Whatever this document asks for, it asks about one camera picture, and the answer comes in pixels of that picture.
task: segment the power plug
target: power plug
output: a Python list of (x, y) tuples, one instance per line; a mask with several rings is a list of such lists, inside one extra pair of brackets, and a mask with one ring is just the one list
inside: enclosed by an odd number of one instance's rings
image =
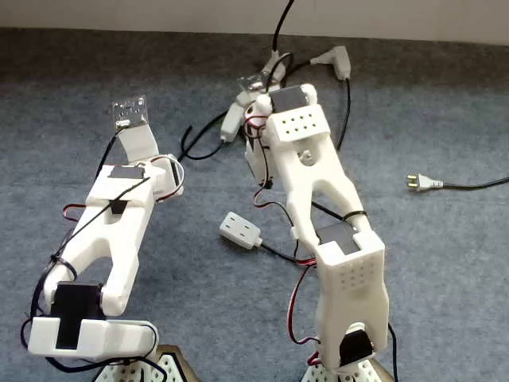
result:
[(262, 231), (250, 221), (230, 211), (220, 225), (220, 234), (239, 246), (252, 249), (262, 244)]
[(348, 58), (347, 49), (344, 46), (335, 46), (328, 52), (312, 58), (311, 65), (315, 64), (330, 64), (334, 67), (334, 72), (339, 81), (350, 79), (352, 73), (352, 66)]

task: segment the hole pattern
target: hole pattern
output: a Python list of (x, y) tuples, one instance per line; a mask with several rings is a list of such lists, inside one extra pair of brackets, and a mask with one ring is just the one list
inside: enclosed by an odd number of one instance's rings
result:
[[(290, 118), (289, 120), (287, 119), (283, 119), (282, 120), (282, 123), (284, 125), (286, 124), (291, 124), (292, 127), (293, 127), (293, 131), (295, 131), (296, 133), (298, 133), (301, 129), (304, 129), (304, 130), (308, 130), (308, 127), (309, 127), (309, 124), (306, 122), (306, 119), (309, 119), (309, 118), (312, 118), (313, 117), (313, 114), (307, 114), (307, 115), (299, 115), (297, 118), (295, 117), (292, 117)], [(313, 121), (310, 121), (311, 122), (311, 126), (313, 127), (316, 127), (317, 124), (316, 123), (313, 123)], [(292, 131), (288, 128), (285, 129), (285, 133), (286, 134), (290, 134)]]
[(340, 272), (340, 288), (341, 290), (352, 290), (364, 287), (371, 281), (374, 274), (375, 261), (373, 259), (365, 259)]

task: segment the wall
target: wall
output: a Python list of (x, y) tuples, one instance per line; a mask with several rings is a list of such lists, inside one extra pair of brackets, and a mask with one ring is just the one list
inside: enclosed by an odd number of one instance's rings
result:
[[(0, 26), (272, 33), (286, 0), (0, 0)], [(283, 33), (509, 45), (508, 0), (297, 0)]]

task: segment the two-prong plug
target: two-prong plug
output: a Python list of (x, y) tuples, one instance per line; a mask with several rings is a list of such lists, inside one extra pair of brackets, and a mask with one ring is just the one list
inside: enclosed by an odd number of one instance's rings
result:
[(428, 189), (444, 188), (443, 181), (431, 179), (430, 177), (422, 175), (421, 173), (411, 173), (410, 175), (406, 176), (406, 179), (409, 181), (407, 183), (408, 187), (418, 192), (427, 191)]

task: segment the floor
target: floor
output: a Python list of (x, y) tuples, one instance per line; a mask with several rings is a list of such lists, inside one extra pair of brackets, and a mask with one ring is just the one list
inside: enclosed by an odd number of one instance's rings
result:
[[(387, 245), (390, 320), (402, 381), (507, 380), (509, 185), (478, 192), (409, 192), (414, 171), (477, 183), (507, 175), (509, 47), (281, 37), (297, 60), (346, 45), (352, 118), (340, 159), (374, 229)], [(0, 376), (3, 381), (90, 380), (64, 375), (21, 347), (19, 327), (37, 278), (70, 223), (112, 135), (111, 101), (146, 94), (161, 152), (203, 126), (256, 72), (270, 37), (0, 29)], [(290, 83), (316, 85), (336, 133), (345, 92), (332, 70), (305, 68)], [(213, 131), (196, 148), (208, 152)], [(110, 162), (125, 161), (116, 146)], [(204, 380), (298, 381), (311, 345), (293, 344), (286, 307), (300, 270), (263, 250), (227, 243), (218, 227), (230, 210), (291, 251), (277, 209), (254, 209), (257, 189), (240, 140), (213, 158), (184, 162), (183, 197), (158, 205), (139, 252), (124, 318), (146, 319), (163, 343), (179, 345)], [(281, 184), (266, 193), (283, 201)], [(318, 227), (332, 221), (313, 213)], [(99, 261), (82, 280), (103, 281)], [(313, 334), (317, 275), (299, 294), (295, 326)], [(388, 368), (390, 348), (379, 354)]]

